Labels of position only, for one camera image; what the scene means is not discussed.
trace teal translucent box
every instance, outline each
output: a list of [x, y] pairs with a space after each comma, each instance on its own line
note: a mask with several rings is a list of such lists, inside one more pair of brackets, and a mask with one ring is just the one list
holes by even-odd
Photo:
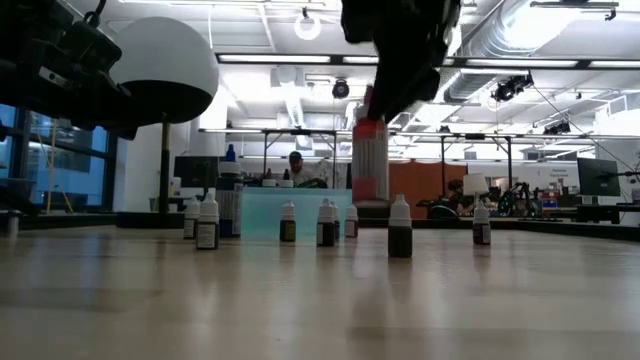
[[318, 208], [329, 199], [339, 208], [341, 230], [351, 190], [246, 187], [242, 195], [242, 237], [278, 237], [282, 205], [289, 200], [296, 206], [297, 237], [315, 236]]

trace white dome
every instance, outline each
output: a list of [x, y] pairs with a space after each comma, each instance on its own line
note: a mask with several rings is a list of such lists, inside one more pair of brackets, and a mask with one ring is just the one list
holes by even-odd
[[202, 114], [218, 91], [213, 51], [190, 26], [170, 18], [134, 21], [115, 39], [122, 58], [111, 77], [152, 106], [162, 106], [169, 121]]

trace bottle label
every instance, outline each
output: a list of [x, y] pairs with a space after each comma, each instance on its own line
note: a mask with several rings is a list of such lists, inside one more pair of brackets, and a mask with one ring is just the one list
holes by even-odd
[[242, 193], [244, 190], [244, 184], [235, 184], [233, 191], [235, 197], [233, 199], [233, 234], [240, 235], [240, 229], [242, 228]]
[[195, 219], [185, 219], [184, 220], [184, 238], [185, 239], [193, 239], [196, 237], [196, 220]]
[[316, 242], [318, 245], [324, 244], [324, 225], [318, 224], [318, 229], [316, 231]]
[[489, 225], [482, 226], [482, 243], [491, 244], [491, 227]]
[[232, 234], [240, 235], [242, 223], [242, 191], [243, 184], [234, 184], [233, 190], [216, 190], [216, 201], [220, 211], [220, 219], [231, 220]]
[[344, 223], [344, 235], [347, 237], [356, 236], [356, 223], [355, 221], [346, 221]]
[[215, 249], [218, 242], [218, 224], [198, 224], [198, 248]]
[[473, 243], [480, 245], [491, 244], [491, 226], [484, 224], [474, 224]]
[[289, 241], [296, 239], [296, 223], [286, 222], [284, 224], [284, 238]]

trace white bottle cap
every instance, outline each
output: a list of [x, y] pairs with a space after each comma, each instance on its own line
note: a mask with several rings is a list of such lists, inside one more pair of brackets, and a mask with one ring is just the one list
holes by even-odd
[[282, 220], [296, 220], [296, 206], [293, 205], [293, 201], [289, 200], [288, 203], [282, 205]]
[[389, 226], [411, 227], [411, 210], [404, 200], [404, 194], [396, 195], [396, 202], [391, 205]]
[[262, 180], [262, 187], [276, 187], [276, 179]]
[[474, 224], [488, 224], [489, 223], [489, 210], [484, 206], [482, 200], [478, 201], [475, 211], [473, 212]]
[[329, 199], [322, 200], [322, 205], [318, 209], [318, 222], [319, 223], [332, 223], [333, 220], [333, 206], [329, 203]]
[[218, 220], [220, 220], [218, 203], [214, 200], [213, 194], [207, 193], [204, 201], [200, 203], [200, 221], [218, 222]]
[[358, 208], [353, 204], [347, 208], [347, 220], [358, 221]]
[[200, 201], [195, 196], [187, 200], [187, 209], [184, 214], [188, 218], [197, 218], [200, 215]]
[[242, 172], [242, 167], [240, 166], [240, 163], [223, 161], [218, 164], [218, 172], [220, 174], [240, 175], [240, 173]]
[[293, 180], [280, 180], [280, 187], [292, 188]]

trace orange wall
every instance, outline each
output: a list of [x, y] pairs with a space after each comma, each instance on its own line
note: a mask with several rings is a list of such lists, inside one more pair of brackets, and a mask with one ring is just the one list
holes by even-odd
[[[467, 174], [466, 165], [445, 165], [445, 184]], [[420, 200], [435, 200], [442, 195], [441, 163], [391, 163], [389, 164], [389, 199], [403, 193], [411, 207], [413, 219], [426, 219], [427, 210], [416, 207]]]

